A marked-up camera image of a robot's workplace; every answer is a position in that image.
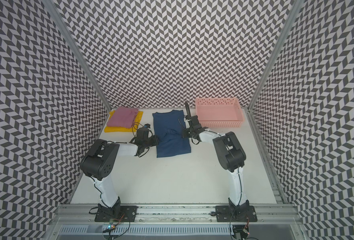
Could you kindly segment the blue mickey t-shirt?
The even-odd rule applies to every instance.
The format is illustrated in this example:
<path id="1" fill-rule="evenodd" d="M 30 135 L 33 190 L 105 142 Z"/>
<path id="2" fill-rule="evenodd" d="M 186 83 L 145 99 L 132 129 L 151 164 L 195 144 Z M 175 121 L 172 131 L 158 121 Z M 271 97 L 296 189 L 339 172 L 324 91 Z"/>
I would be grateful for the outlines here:
<path id="1" fill-rule="evenodd" d="M 183 138 L 184 117 L 183 110 L 153 113 L 155 135 L 159 138 L 157 158 L 191 153 L 189 139 Z"/>

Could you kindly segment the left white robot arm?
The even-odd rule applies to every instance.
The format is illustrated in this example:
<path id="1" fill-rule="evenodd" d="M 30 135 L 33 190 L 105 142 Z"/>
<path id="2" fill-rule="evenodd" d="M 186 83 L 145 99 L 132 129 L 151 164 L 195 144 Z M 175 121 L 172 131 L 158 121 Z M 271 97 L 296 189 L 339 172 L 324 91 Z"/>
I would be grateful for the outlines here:
<path id="1" fill-rule="evenodd" d="M 119 202 L 110 174 L 117 157 L 142 157 L 151 147 L 159 144 L 159 138 L 153 134 L 149 124 L 137 129 L 130 142 L 112 142 L 98 139 L 86 153 L 80 163 L 84 175 L 90 178 L 100 193 L 102 206 L 112 209 Z"/>

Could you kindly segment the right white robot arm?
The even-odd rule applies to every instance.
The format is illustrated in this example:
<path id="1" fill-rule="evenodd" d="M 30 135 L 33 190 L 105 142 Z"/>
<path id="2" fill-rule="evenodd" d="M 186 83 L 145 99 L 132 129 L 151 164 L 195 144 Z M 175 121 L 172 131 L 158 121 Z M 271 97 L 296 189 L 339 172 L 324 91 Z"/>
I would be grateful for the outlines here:
<path id="1" fill-rule="evenodd" d="M 203 127 L 198 116 L 186 115 L 184 122 L 188 126 L 183 127 L 183 138 L 213 145 L 221 167 L 229 176 L 229 205 L 234 209 L 247 207 L 250 202 L 243 181 L 247 155 L 236 134 L 234 132 L 220 134 Z"/>

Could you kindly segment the pink plastic basket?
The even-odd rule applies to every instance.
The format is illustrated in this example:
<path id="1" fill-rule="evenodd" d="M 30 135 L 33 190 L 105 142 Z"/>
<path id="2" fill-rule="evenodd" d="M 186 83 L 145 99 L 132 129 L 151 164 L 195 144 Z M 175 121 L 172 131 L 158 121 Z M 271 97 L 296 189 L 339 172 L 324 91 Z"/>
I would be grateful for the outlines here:
<path id="1" fill-rule="evenodd" d="M 196 115 L 208 128 L 239 128 L 245 121 L 237 98 L 196 98 Z"/>

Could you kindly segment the folded pink t-shirt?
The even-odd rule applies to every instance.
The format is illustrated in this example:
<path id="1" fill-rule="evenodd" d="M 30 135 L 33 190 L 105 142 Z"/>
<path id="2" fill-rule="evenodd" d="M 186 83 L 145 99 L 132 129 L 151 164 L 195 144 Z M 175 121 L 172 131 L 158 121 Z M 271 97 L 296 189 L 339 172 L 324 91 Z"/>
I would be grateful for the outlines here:
<path id="1" fill-rule="evenodd" d="M 108 120 L 108 127 L 131 128 L 139 112 L 137 108 L 118 107 Z"/>

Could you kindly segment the folded yellow t-shirt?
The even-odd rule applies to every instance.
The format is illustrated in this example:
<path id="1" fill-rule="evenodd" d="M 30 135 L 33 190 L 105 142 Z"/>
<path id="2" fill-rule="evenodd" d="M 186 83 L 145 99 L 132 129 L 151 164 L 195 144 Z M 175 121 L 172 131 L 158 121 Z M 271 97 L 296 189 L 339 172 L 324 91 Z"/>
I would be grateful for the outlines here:
<path id="1" fill-rule="evenodd" d="M 134 125 L 139 126 L 142 116 L 143 116 L 142 111 L 139 111 L 139 113 L 137 114 L 136 118 L 135 118 L 135 123 Z M 104 128 L 104 132 L 105 133 L 114 133 L 114 132 L 124 132 L 124 133 L 128 133 L 131 132 L 132 130 L 134 130 L 134 132 L 136 132 L 136 129 L 133 128 L 123 128 L 123 127 L 108 127 L 108 125 L 105 126 Z"/>

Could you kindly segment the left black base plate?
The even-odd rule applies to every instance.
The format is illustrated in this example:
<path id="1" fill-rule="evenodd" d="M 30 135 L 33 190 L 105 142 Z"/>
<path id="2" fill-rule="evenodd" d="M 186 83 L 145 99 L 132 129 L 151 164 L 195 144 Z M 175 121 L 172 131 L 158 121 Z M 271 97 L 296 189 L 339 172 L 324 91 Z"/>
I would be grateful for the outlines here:
<path id="1" fill-rule="evenodd" d="M 102 222 L 134 222 L 137 215 L 138 206 L 114 206 L 112 208 L 107 208 L 98 204 L 97 212 L 95 214 L 94 221 L 97 223 Z"/>

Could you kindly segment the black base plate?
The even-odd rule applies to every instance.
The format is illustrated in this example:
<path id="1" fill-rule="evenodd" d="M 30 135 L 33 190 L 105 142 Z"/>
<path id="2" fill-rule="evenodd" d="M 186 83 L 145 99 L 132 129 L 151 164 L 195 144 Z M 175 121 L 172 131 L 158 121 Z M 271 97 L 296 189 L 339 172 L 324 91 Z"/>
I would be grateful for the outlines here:
<path id="1" fill-rule="evenodd" d="M 216 206 L 216 219 L 219 223 L 240 222 L 255 223 L 258 221 L 254 206 L 248 206 L 242 210 L 231 210 L 230 206 Z"/>
<path id="2" fill-rule="evenodd" d="M 98 204 L 97 212 L 95 214 L 94 221 L 97 223 L 102 222 L 134 222 L 137 215 L 138 206 L 114 206 L 112 208 L 107 208 Z"/>

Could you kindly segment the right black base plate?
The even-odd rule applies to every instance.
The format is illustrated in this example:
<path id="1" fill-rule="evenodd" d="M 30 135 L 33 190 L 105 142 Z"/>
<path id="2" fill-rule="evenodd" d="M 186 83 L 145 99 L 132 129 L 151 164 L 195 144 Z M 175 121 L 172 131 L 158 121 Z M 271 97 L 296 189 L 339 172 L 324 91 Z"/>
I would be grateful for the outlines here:
<path id="1" fill-rule="evenodd" d="M 230 206 L 216 206 L 216 219 L 219 223 L 240 222 L 255 223 L 258 221 L 254 206 L 248 206 L 242 210 L 231 210 Z"/>

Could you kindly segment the aluminium front rail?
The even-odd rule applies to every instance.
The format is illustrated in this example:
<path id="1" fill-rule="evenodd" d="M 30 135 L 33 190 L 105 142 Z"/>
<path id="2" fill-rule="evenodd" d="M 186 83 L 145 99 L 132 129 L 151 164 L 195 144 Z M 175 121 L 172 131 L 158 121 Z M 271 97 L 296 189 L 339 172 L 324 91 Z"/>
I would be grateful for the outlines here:
<path id="1" fill-rule="evenodd" d="M 219 223 L 215 207 L 218 204 L 137 204 L 135 221 L 94 221 L 97 207 L 89 204 L 61 205 L 44 235 L 46 240 L 71 239 L 77 236 L 117 239 L 126 237 L 177 237 L 249 235 L 250 239 L 306 240 L 302 221 L 290 204 L 253 205 L 258 221 L 255 223 Z"/>

